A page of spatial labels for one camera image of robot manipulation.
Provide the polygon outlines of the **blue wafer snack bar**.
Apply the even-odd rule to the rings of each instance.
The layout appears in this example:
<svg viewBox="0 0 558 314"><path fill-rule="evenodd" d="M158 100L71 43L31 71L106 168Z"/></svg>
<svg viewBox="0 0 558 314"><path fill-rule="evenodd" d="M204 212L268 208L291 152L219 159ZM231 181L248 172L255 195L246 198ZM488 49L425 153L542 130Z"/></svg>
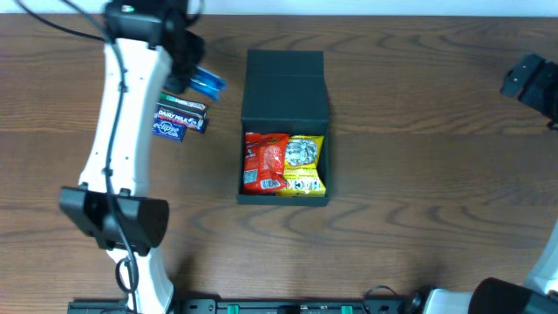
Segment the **blue wafer snack bar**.
<svg viewBox="0 0 558 314"><path fill-rule="evenodd" d="M196 72L190 79L189 88L194 91L217 101L221 91L226 87L226 82L216 74L200 67L196 67Z"/></svg>

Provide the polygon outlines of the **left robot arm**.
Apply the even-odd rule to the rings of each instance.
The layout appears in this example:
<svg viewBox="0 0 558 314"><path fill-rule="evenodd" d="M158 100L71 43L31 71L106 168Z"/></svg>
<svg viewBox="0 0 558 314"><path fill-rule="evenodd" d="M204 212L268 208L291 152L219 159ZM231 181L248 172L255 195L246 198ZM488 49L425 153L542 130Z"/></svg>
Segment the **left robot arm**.
<svg viewBox="0 0 558 314"><path fill-rule="evenodd" d="M59 207L116 263L120 311L166 313L174 286L160 243L169 205L149 195L154 113L161 91L187 89L204 41L188 30L196 19L185 1L111 1L104 23L86 19L105 40L104 90L92 150Z"/></svg>

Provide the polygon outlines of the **blue Eclipse mints box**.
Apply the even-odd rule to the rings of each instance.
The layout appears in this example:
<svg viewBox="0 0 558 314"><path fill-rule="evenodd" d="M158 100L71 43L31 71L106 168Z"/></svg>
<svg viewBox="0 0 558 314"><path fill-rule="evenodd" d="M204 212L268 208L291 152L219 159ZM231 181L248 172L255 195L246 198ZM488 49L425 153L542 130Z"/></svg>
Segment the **blue Eclipse mints box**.
<svg viewBox="0 0 558 314"><path fill-rule="evenodd" d="M182 142L186 133L186 128L183 125L176 124L168 120L155 119L153 122L152 133L153 135L167 140Z"/></svg>

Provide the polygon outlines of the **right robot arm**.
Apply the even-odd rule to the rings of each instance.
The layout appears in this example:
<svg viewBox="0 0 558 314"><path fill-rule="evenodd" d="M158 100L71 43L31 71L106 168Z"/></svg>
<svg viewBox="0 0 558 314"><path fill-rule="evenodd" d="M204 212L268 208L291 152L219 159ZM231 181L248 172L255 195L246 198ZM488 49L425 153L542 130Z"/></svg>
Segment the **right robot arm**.
<svg viewBox="0 0 558 314"><path fill-rule="evenodd" d="M557 63L528 54L507 72L500 94L539 112L548 118L547 129L557 130ZM557 228L523 284L489 277L473 292L434 288L416 293L400 312L557 314Z"/></svg>

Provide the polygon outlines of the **yellow Hacks candy bag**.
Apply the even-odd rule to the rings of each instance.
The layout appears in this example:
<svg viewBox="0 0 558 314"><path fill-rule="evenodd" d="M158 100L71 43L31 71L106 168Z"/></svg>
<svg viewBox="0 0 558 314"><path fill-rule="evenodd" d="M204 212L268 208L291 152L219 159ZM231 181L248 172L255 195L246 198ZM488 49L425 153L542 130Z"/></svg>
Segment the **yellow Hacks candy bag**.
<svg viewBox="0 0 558 314"><path fill-rule="evenodd" d="M289 138L283 171L287 186L276 195L325 196L326 187L317 172L322 145L323 136L293 135Z"/></svg>

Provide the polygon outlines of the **red candy bag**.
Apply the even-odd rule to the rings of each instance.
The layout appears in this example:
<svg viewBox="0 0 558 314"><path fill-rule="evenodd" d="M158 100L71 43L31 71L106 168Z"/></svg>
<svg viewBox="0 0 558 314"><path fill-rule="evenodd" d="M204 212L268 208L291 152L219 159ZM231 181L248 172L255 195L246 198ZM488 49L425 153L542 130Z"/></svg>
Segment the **red candy bag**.
<svg viewBox="0 0 558 314"><path fill-rule="evenodd" d="M245 133L245 195L269 195L287 187L283 172L288 141L287 133Z"/></svg>

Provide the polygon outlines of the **dark green box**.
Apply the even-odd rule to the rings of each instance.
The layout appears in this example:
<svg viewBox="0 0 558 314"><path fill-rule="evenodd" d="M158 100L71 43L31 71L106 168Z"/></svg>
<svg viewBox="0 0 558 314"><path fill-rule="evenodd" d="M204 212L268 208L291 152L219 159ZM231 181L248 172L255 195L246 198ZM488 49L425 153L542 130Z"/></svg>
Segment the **dark green box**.
<svg viewBox="0 0 558 314"><path fill-rule="evenodd" d="M331 185L330 100L322 51L249 50L241 111L241 152L246 133L323 137L317 173Z"/></svg>

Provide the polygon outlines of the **Dairy Milk chocolate bar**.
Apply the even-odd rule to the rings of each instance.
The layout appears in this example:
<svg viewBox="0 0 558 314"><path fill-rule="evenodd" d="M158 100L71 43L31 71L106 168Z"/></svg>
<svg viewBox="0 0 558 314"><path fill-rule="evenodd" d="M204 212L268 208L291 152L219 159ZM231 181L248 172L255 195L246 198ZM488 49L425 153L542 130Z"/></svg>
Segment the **Dairy Milk chocolate bar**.
<svg viewBox="0 0 558 314"><path fill-rule="evenodd" d="M208 121L204 118L162 105L159 105L155 111L155 117L182 125L198 133L205 133L208 126Z"/></svg>

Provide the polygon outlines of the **green chocolate bar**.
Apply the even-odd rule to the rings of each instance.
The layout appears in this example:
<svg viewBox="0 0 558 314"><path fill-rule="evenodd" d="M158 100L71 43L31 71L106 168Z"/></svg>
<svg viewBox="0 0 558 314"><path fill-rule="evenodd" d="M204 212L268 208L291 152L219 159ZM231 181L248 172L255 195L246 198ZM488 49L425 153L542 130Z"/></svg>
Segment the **green chocolate bar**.
<svg viewBox="0 0 558 314"><path fill-rule="evenodd" d="M202 119L207 117L208 106L201 102L180 99L171 94L161 92L159 104L175 110L187 112L190 115L197 116Z"/></svg>

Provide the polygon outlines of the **black mounting rail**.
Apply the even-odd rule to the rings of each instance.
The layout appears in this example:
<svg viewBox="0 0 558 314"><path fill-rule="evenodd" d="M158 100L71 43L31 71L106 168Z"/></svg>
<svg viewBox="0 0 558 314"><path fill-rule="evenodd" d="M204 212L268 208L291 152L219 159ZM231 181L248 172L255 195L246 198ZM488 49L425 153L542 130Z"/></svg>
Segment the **black mounting rail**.
<svg viewBox="0 0 558 314"><path fill-rule="evenodd" d="M372 299L363 302L215 301L189 299L174 303L168 313L176 314L399 314L405 302Z"/></svg>

